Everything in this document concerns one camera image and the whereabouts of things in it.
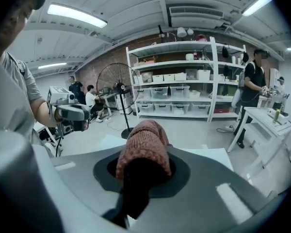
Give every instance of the person in gray shirt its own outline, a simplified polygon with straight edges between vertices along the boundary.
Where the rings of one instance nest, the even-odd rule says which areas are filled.
[[[39,144],[40,141],[33,131],[34,120],[36,119],[47,127],[56,127],[56,122],[50,120],[47,103],[42,98],[27,65],[9,54],[6,49],[13,43],[21,30],[23,30],[32,11],[41,8],[43,3],[44,0],[18,0],[0,28],[0,63],[6,73],[23,91],[28,101],[25,107],[28,110],[29,116],[26,117],[25,121],[21,122],[21,126],[15,128],[17,132],[35,144]],[[57,112],[55,112],[55,119],[60,120]]]

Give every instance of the man in black shirt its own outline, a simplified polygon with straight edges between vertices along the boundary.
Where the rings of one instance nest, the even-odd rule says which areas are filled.
[[[75,81],[73,76],[69,77],[69,91],[71,91],[75,96],[79,103],[86,104],[84,92],[81,91],[81,87],[83,84],[79,81]]]
[[[237,134],[240,125],[243,121],[243,117],[245,114],[244,107],[257,107],[259,102],[259,94],[262,92],[262,87],[266,86],[264,70],[261,67],[262,59],[267,58],[265,56],[266,51],[262,49],[256,49],[254,51],[254,61],[247,64],[244,72],[244,88],[242,93],[242,118],[239,122],[239,125],[234,132],[234,135]],[[248,117],[246,123],[250,123],[252,118]],[[237,140],[237,144],[240,148],[244,148],[243,145],[243,137],[245,133],[245,129],[243,129],[241,135]]]

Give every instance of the white wall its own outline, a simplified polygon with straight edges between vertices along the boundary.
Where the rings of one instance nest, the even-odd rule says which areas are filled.
[[[68,77],[69,75],[67,73],[55,74],[43,78],[38,78],[35,80],[35,82],[40,90],[41,95],[43,96],[44,99],[46,99],[48,97],[50,86],[60,86],[68,89],[69,87]]]
[[[285,79],[285,91],[290,93],[286,102],[285,112],[291,114],[291,59],[286,58],[285,61],[279,62],[279,72]]]

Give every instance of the man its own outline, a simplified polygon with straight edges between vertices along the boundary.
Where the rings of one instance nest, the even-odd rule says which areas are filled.
[[[56,123],[49,118],[49,109],[42,98],[35,80],[27,65],[15,59],[6,49],[13,43],[18,34],[27,24],[32,11],[42,7],[45,0],[19,0],[14,5],[12,12],[0,28],[0,64],[12,80],[19,86],[26,96],[28,104],[25,105],[28,117],[22,123],[22,127],[15,127],[15,131],[24,135],[31,143],[41,144],[37,134],[33,130],[34,120],[48,127],[56,127]]]
[[[87,93],[85,95],[86,105],[91,108],[91,114],[98,111],[98,116],[96,122],[102,122],[102,118],[106,117],[109,114],[104,113],[103,103],[96,103],[96,100],[99,100],[99,96],[95,94],[94,86],[87,86]]]
[[[71,91],[76,96],[76,99],[80,103],[85,104],[84,93],[81,91],[83,84],[79,81],[75,81],[73,76],[69,77],[69,83],[69,91]]]
[[[285,80],[283,77],[280,77],[279,78],[279,83],[280,85],[279,86],[276,86],[275,89],[276,89],[276,96],[273,97],[273,100],[275,101],[274,102],[274,105],[273,105],[273,109],[281,109],[281,106],[282,106],[282,101],[284,99],[284,96],[285,96],[285,92],[284,92],[284,89],[285,89]]]
[[[237,134],[240,125],[243,121],[245,114],[244,107],[257,107],[259,102],[259,94],[262,92],[262,87],[266,86],[264,70],[261,67],[262,59],[267,58],[267,52],[262,49],[256,49],[253,53],[254,61],[247,64],[244,71],[244,88],[241,97],[242,102],[242,118],[238,124],[234,135]],[[248,118],[246,123],[250,123],[252,118]],[[244,148],[243,138],[245,129],[243,129],[241,135],[237,140],[237,144],[240,148]]]

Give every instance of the white shelving unit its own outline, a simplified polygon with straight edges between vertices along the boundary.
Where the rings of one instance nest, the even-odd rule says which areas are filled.
[[[136,86],[142,87],[151,87],[157,85],[170,85],[170,84],[193,84],[193,83],[211,83],[213,84],[212,89],[212,97],[210,98],[206,94],[201,94],[201,96],[197,99],[189,99],[189,98],[174,98],[168,97],[167,99],[138,99],[135,101],[135,106],[137,108],[138,102],[161,102],[161,103],[169,103],[169,102],[208,102],[210,104],[209,113],[205,115],[195,115],[193,112],[188,111],[186,114],[178,115],[170,113],[144,113],[138,112],[136,110],[137,116],[147,116],[147,117],[183,117],[183,118],[206,118],[208,122],[210,122],[213,118],[237,118],[237,114],[234,112],[230,113],[214,113],[214,108],[217,102],[232,102],[232,96],[220,96],[217,95],[218,92],[218,84],[228,84],[228,85],[238,85],[236,82],[232,81],[219,81],[219,66],[227,65],[230,68],[240,68],[243,69],[244,66],[229,63],[229,62],[222,62],[218,61],[218,53],[222,52],[222,48],[226,47],[228,49],[229,54],[236,54],[239,52],[246,52],[246,47],[243,45],[243,48],[234,47],[231,45],[224,45],[221,43],[216,43],[214,37],[210,37],[210,41],[203,42],[203,41],[179,41],[179,42],[168,42],[168,43],[161,43],[155,44],[143,48],[138,48],[134,50],[129,50],[126,48],[127,54],[127,62],[128,65],[130,64],[129,55],[134,55],[137,58],[141,57],[149,57],[153,55],[165,54],[165,53],[175,53],[175,52],[194,52],[206,50],[207,52],[212,53],[213,60],[179,60],[179,61],[166,61],[166,62],[158,62],[153,64],[141,65],[136,67],[131,67],[133,70],[139,71],[150,71],[158,68],[171,68],[171,67],[184,67],[184,68],[194,68],[201,65],[209,65],[213,69],[213,79],[209,81],[201,81],[201,80],[185,80],[185,81],[162,81],[162,82],[151,82],[151,83],[141,83],[141,84],[134,84],[132,73],[130,74],[130,81],[133,84],[132,89],[134,90]]]

